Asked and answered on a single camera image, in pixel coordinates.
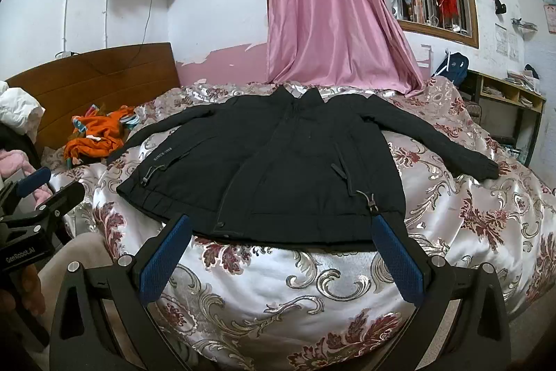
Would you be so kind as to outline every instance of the jacket sleeve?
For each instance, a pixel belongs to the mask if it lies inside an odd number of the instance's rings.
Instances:
[[[144,127],[136,134],[132,135],[129,140],[123,145],[123,147],[113,151],[107,158],[106,163],[110,164],[114,162],[117,158],[123,155],[128,149],[133,147],[138,147],[146,139],[148,139],[153,134],[158,132],[167,131],[169,129],[175,128],[186,124],[187,122],[193,120],[194,118],[201,118],[202,116],[214,115],[218,110],[222,109],[224,106],[230,107],[237,100],[237,97],[230,98],[223,104],[204,104],[193,107],[188,107],[185,110],[178,112],[177,114],[171,115],[168,118],[163,119],[155,124]]]
[[[471,175],[479,181],[498,178],[498,164],[485,155],[451,141],[431,124],[376,95],[359,97],[362,99],[357,101],[357,110],[363,118],[371,119],[382,129],[418,140],[438,154],[451,173]]]

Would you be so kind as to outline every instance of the pink curtain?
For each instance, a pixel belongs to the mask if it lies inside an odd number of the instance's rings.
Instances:
[[[270,0],[268,71],[275,82],[423,89],[385,0]]]

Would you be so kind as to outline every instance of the wooden window frame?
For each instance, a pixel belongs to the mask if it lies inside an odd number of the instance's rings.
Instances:
[[[452,32],[450,30],[442,29],[440,27],[433,27],[427,24],[419,24],[406,20],[398,20],[402,30],[407,32],[415,32],[418,34],[429,35],[431,37],[443,38],[448,41],[455,41],[462,43],[473,48],[479,48],[479,23],[477,21],[477,9],[475,0],[466,0],[465,6],[468,8],[469,20],[471,22],[471,35],[465,35]]]

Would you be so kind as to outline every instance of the floral bedspread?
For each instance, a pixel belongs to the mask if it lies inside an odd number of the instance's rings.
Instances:
[[[285,84],[293,94],[306,90]],[[270,94],[273,84],[175,88],[136,109],[139,127],[191,105],[223,102],[237,94]],[[372,93],[319,87],[324,99]],[[545,293],[556,273],[556,199],[549,188],[509,157],[474,124],[457,90],[430,79],[424,93],[392,103],[431,123],[452,140],[499,163],[498,180],[454,178],[438,155],[415,140],[384,132],[407,199],[405,224],[429,254],[452,264],[496,267],[510,314]],[[133,209],[116,187],[170,132],[151,136],[112,165],[63,171],[60,151],[46,156],[62,187],[79,179],[83,203],[71,214],[75,234],[98,231],[113,256],[136,253],[161,224]],[[175,344],[230,368],[309,371],[379,348],[411,315],[376,252],[330,253],[224,245],[193,237],[153,315]]]

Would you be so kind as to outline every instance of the blue backpack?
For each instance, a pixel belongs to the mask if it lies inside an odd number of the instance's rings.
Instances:
[[[451,54],[444,59],[442,64],[433,76],[444,76],[451,80],[456,87],[459,87],[467,77],[469,59],[460,53]]]

